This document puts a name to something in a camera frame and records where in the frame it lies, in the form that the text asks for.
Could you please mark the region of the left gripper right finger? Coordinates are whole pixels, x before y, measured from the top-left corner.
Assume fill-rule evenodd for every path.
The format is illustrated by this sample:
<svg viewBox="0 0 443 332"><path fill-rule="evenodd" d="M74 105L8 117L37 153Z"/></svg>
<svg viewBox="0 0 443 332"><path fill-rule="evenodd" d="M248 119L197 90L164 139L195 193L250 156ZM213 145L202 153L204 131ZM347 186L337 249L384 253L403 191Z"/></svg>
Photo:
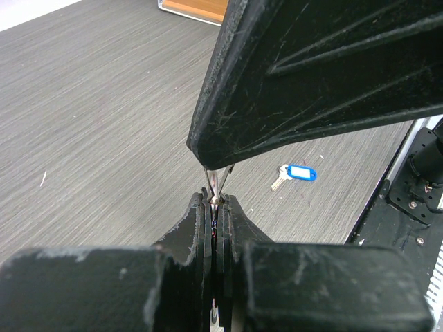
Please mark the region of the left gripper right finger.
<svg viewBox="0 0 443 332"><path fill-rule="evenodd" d="M216 303L226 331L431 331L407 258L380 246L277 243L237 198L219 207Z"/></svg>

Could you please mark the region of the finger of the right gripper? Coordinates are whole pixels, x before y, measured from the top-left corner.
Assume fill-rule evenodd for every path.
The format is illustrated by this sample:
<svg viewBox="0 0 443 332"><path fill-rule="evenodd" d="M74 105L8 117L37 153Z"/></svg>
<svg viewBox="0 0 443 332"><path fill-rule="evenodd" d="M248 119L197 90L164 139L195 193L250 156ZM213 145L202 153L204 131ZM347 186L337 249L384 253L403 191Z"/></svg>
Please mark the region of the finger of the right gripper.
<svg viewBox="0 0 443 332"><path fill-rule="evenodd" d="M441 113L441 1L230 1L187 146L215 170Z"/></svg>

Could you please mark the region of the large metal keyring with keys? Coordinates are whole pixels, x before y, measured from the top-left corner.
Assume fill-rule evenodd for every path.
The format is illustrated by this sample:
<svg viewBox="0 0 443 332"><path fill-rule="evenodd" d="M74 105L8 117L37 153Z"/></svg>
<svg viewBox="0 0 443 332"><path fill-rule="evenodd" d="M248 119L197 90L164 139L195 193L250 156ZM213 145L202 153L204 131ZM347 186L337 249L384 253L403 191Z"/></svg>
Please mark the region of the large metal keyring with keys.
<svg viewBox="0 0 443 332"><path fill-rule="evenodd" d="M228 197L222 193L233 166L219 177L216 171L206 170L211 226L211 323L225 331L232 330L233 317L233 258L231 252L230 210Z"/></svg>

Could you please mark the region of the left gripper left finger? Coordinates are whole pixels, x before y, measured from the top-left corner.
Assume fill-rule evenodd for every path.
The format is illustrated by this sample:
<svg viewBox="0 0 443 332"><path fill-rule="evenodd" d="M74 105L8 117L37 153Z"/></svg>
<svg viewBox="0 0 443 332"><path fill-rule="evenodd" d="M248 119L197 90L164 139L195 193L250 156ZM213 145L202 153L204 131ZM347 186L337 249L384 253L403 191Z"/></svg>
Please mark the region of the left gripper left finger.
<svg viewBox="0 0 443 332"><path fill-rule="evenodd" d="M210 227L193 194L150 246L29 248L1 266L2 331L208 331Z"/></svg>

